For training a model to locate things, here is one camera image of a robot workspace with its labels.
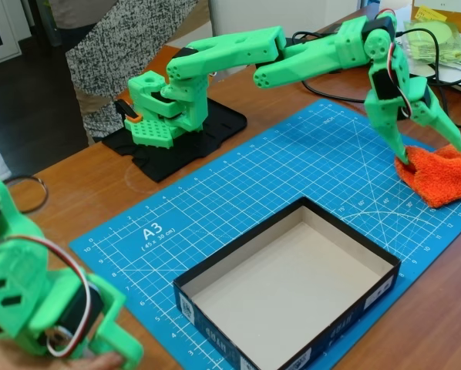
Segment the operator hand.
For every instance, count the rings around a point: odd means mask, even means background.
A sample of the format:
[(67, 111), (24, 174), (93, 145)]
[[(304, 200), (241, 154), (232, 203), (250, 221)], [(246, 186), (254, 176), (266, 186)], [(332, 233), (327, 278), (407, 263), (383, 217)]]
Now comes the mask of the operator hand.
[(108, 352), (102, 355), (94, 355), (90, 358), (81, 358), (67, 361), (63, 369), (82, 370), (116, 370), (123, 367), (125, 358), (115, 352)]

